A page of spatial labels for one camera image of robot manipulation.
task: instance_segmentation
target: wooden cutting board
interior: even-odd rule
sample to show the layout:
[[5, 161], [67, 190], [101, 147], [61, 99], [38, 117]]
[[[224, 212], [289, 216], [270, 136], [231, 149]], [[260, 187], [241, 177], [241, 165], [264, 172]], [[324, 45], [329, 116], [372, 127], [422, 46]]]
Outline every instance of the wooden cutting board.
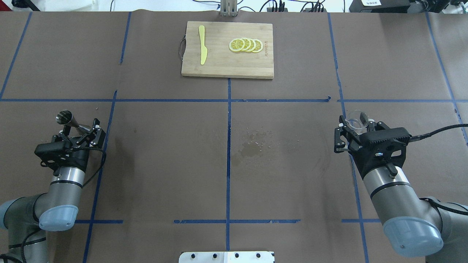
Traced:
[[[200, 64], [198, 27], [205, 26], [208, 56]], [[234, 38], [248, 37], [263, 42], [259, 53], [232, 52]], [[187, 22], [187, 45], [183, 55], [182, 76], [273, 79], [273, 25], [237, 22]]]

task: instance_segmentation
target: cable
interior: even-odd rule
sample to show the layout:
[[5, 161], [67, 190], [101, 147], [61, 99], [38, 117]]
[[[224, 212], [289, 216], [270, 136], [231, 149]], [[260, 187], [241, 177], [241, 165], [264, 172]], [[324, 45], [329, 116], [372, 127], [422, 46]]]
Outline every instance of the cable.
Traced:
[[306, 3], [302, 6], [302, 8], [300, 9], [300, 12], [304, 11], [304, 8], [306, 7], [306, 5], [307, 5], [308, 3], [311, 3], [311, 4], [312, 4], [312, 9], [314, 8], [314, 2], [306, 2]]
[[412, 136], [410, 139], [409, 139], [409, 142], [414, 142], [414, 141], [419, 141], [419, 140], [423, 140], [425, 138], [429, 138], [430, 136], [434, 135], [434, 134], [437, 134], [439, 132], [443, 132], [443, 131], [446, 131], [446, 130], [450, 130], [450, 129], [455, 129], [455, 128], [460, 128], [460, 127], [468, 127], [468, 124], [455, 124], [455, 125], [450, 125], [450, 126], [446, 126], [444, 128], [440, 128], [438, 130], [435, 130], [433, 132], [430, 132], [430, 133], [426, 133], [426, 134], [422, 134], [422, 135], [417, 135], [417, 136]]
[[23, 263], [23, 262], [21, 262], [19, 259], [14, 258], [14, 257], [12, 257], [12, 256], [7, 256], [7, 255], [5, 255], [5, 254], [1, 254], [1, 255], [0, 255], [0, 259], [8, 259], [8, 260], [11, 260], [11, 261], [13, 261], [13, 262], [15, 262], [15, 263]]
[[450, 207], [447, 207], [445, 205], [441, 205], [437, 202], [435, 202], [434, 200], [431, 200], [431, 199], [428, 199], [428, 198], [420, 198], [421, 200], [424, 200], [424, 201], [427, 201], [429, 202], [431, 205], [437, 207], [437, 208], [440, 208], [440, 209], [443, 209], [445, 211], [449, 211], [449, 212], [452, 212], [452, 213], [455, 213], [455, 214], [459, 214], [459, 215], [464, 215], [464, 216], [468, 216], [468, 212], [465, 212], [465, 211], [460, 211], [460, 210], [457, 210], [457, 209], [453, 209], [453, 208], [450, 208]]
[[26, 261], [26, 256], [24, 255], [24, 247], [26, 246], [26, 241], [28, 240], [28, 238], [30, 238], [32, 235], [34, 235], [35, 233], [41, 231], [42, 229], [38, 228], [37, 230], [33, 231], [32, 233], [30, 233], [29, 235], [27, 235], [24, 239], [23, 239], [23, 242], [21, 243], [21, 259], [23, 259], [23, 262], [22, 263], [28, 263]]
[[192, 0], [194, 2], [198, 2], [198, 3], [217, 3], [217, 4], [220, 4], [221, 2], [217, 2], [217, 1], [199, 1], [199, 0]]
[[250, 9], [250, 10], [252, 10], [252, 11], [255, 12], [255, 10], [253, 10], [251, 7], [241, 7], [241, 8], [239, 8], [239, 10], [241, 10], [242, 8], [248, 8], [248, 9]]
[[85, 148], [81, 148], [80, 150], [91, 150], [91, 151], [99, 151], [102, 153], [102, 158], [101, 158], [101, 165], [99, 166], [99, 168], [96, 170], [96, 172], [83, 184], [83, 188], [96, 176], [96, 174], [99, 173], [99, 171], [101, 171], [102, 167], [104, 166], [104, 163], [106, 162], [106, 157], [107, 157], [107, 154], [104, 150], [102, 149], [98, 149], [98, 148], [92, 148], [92, 147], [85, 147]]
[[260, 8], [260, 11], [259, 11], [259, 12], [261, 12], [262, 9], [266, 6], [266, 4], [268, 4], [268, 2], [271, 2], [271, 1], [273, 1], [273, 2], [275, 3], [274, 8], [275, 8], [275, 9], [278, 8], [278, 2], [276, 2], [276, 0], [268, 0], [268, 1], [266, 1], [266, 2], [262, 5], [262, 7]]

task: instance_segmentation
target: blue tape line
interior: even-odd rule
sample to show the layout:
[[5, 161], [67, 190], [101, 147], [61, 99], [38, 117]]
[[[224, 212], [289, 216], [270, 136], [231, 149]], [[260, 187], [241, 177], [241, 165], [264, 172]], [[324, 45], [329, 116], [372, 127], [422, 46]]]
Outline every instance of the blue tape line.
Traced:
[[111, 102], [112, 99], [2, 99], [3, 102]]
[[331, 97], [327, 99], [235, 99], [232, 102], [329, 102]]
[[16, 47], [15, 54], [13, 55], [13, 59], [11, 60], [10, 67], [8, 68], [7, 76], [5, 77], [5, 81], [3, 82], [3, 86], [0, 91], [0, 99], [3, 97], [3, 93], [5, 92], [5, 88], [7, 87], [8, 79], [10, 78], [11, 70], [13, 69], [13, 65], [15, 64], [16, 56], [18, 56], [18, 52], [21, 47], [21, 43], [23, 42], [24, 35], [26, 34], [26, 29], [28, 28], [29, 21], [31, 20], [32, 12], [29, 13], [28, 19], [26, 20], [26, 24], [23, 28], [23, 33], [21, 34], [20, 41], [18, 42], [18, 46]]
[[364, 249], [364, 259], [366, 263], [369, 263], [369, 254], [367, 253], [366, 234], [364, 232], [364, 222], [362, 219], [361, 201], [359, 199], [359, 190], [358, 190], [358, 181], [356, 179], [356, 170], [354, 169], [354, 160], [352, 156], [349, 155], [349, 157], [351, 160], [352, 177], [354, 181], [354, 196], [356, 197], [356, 205], [358, 206], [359, 226], [361, 228], [361, 239], [362, 239], [362, 247]]
[[130, 27], [130, 18], [131, 17], [132, 17], [132, 13], [128, 12], [127, 28], [125, 29], [124, 44], [122, 45], [122, 56], [120, 57], [119, 64], [122, 64], [122, 62], [124, 61], [125, 46], [127, 45], [128, 28]]
[[[336, 72], [336, 80], [338, 81], [338, 90], [340, 92], [340, 100], [343, 100], [343, 89], [341, 88], [341, 80], [340, 75], [338, 74], [338, 58], [336, 57], [336, 48], [335, 48], [335, 39], [333, 37], [333, 28], [331, 26], [331, 16], [330, 13], [328, 14], [328, 26], [330, 29], [330, 39], [331, 39], [331, 49], [333, 50], [333, 59], [335, 61], [335, 72]], [[346, 117], [346, 110], [344, 109], [344, 102], [341, 101], [341, 111], [343, 116]]]
[[94, 220], [93, 224], [123, 224], [123, 220]]
[[117, 102], [227, 102], [226, 99], [117, 99]]
[[[450, 94], [450, 98], [452, 99], [452, 102], [453, 102], [453, 107], [455, 108], [455, 111], [456, 111], [456, 114], [457, 114], [458, 122], [460, 124], [463, 124], [463, 121], [461, 120], [461, 116], [460, 116], [460, 111], [458, 110], [457, 102], [455, 101], [455, 96], [453, 95], [452, 87], [450, 86], [450, 82], [448, 81], [447, 73], [445, 72], [444, 63], [442, 63], [442, 58], [440, 57], [439, 49], [437, 48], [437, 43], [436, 43], [436, 40], [434, 38], [434, 34], [432, 32], [432, 25], [431, 25], [431, 20], [429, 19], [429, 13], [426, 12], [425, 15], [426, 15], [427, 26], [429, 27], [429, 33], [430, 33], [431, 39], [432, 39], [432, 44], [434, 45], [434, 50], [435, 50], [435, 52], [437, 54], [437, 59], [439, 60], [440, 68], [442, 69], [442, 73], [444, 75], [445, 83], [447, 84], [448, 92]], [[465, 143], [468, 146], [468, 136], [467, 136], [467, 132], [466, 132], [465, 128], [461, 128], [461, 132], [463, 133]]]
[[300, 219], [231, 219], [233, 224], [296, 224]]
[[225, 219], [174, 220], [174, 224], [225, 224]]
[[230, 250], [231, 217], [231, 79], [227, 79], [226, 251]]
[[75, 224], [89, 224], [93, 222], [93, 224], [123, 224], [123, 220], [75, 220]]
[[[116, 98], [117, 98], [117, 91], [114, 92], [114, 97], [112, 98], [112, 106], [110, 107], [109, 121], [107, 124], [107, 130], [106, 130], [106, 139], [104, 141], [104, 148], [103, 148], [104, 152], [107, 151], [107, 143], [109, 141], [109, 135], [110, 135], [109, 132], [110, 132], [110, 126], [112, 125], [112, 117], [114, 115]], [[94, 221], [94, 216], [96, 214], [97, 199], [99, 197], [99, 188], [101, 187], [101, 179], [102, 179], [103, 170], [104, 170], [104, 167], [101, 169], [101, 171], [99, 171], [99, 176], [97, 178], [96, 190], [95, 190], [94, 201], [93, 201], [93, 210], [91, 211], [91, 220], [90, 220], [89, 228], [88, 228], [88, 236], [86, 238], [85, 252], [83, 254], [83, 263], [86, 263], [88, 259], [89, 243], [91, 242], [91, 234], [93, 232], [93, 221]]]
[[[296, 224], [300, 219], [230, 219], [230, 224]], [[225, 219], [174, 220], [174, 224], [227, 224]]]
[[386, 99], [342, 99], [338, 102], [452, 102], [452, 100], [386, 100]]
[[[329, 102], [328, 99], [233, 99], [231, 102]], [[112, 102], [112, 99], [1, 99], [2, 102]], [[116, 99], [116, 102], [227, 102], [226, 99]], [[337, 102], [433, 102], [444, 103], [452, 100], [386, 100], [386, 99], [342, 99]], [[455, 100], [456, 103], [468, 103], [468, 100]]]
[[341, 222], [342, 223], [360, 223], [360, 222], [363, 222], [363, 223], [380, 223], [380, 219], [376, 218], [376, 219], [341, 219]]

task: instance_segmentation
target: blue joint cap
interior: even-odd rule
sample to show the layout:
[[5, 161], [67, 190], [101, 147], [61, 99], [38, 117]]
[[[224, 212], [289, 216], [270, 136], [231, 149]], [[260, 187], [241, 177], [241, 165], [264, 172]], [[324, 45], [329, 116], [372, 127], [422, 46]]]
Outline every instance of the blue joint cap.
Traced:
[[5, 221], [4, 221], [5, 214], [7, 213], [7, 210], [8, 208], [10, 208], [11, 204], [14, 203], [18, 199], [19, 198], [15, 200], [6, 201], [2, 205], [0, 205], [0, 228], [7, 229], [7, 227], [5, 226]]
[[65, 231], [73, 227], [78, 214], [74, 205], [59, 205], [39, 217], [39, 227], [46, 231]]
[[430, 222], [416, 217], [395, 217], [383, 224], [383, 232], [393, 249], [405, 257], [432, 255], [444, 246], [440, 231]]

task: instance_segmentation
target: lemon slice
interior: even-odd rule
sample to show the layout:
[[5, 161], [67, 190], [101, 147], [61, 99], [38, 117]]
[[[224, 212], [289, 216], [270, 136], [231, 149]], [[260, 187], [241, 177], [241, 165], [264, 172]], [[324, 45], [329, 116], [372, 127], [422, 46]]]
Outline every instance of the lemon slice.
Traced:
[[249, 39], [249, 40], [252, 42], [252, 46], [249, 49], [247, 49], [245, 52], [252, 52], [257, 47], [257, 42], [256, 41], [254, 41], [253, 39]]
[[242, 39], [245, 42], [245, 45], [244, 45], [244, 48], [242, 49], [242, 51], [246, 51], [246, 50], [250, 49], [251, 46], [253, 45], [252, 44], [252, 39], [251, 38], [246, 38], [246, 37], [243, 37]]
[[258, 53], [263, 50], [263, 42], [258, 39], [252, 39], [255, 42], [255, 48], [252, 50], [252, 53]]
[[245, 41], [242, 38], [235, 38], [229, 43], [229, 49], [233, 52], [239, 52], [244, 48]]

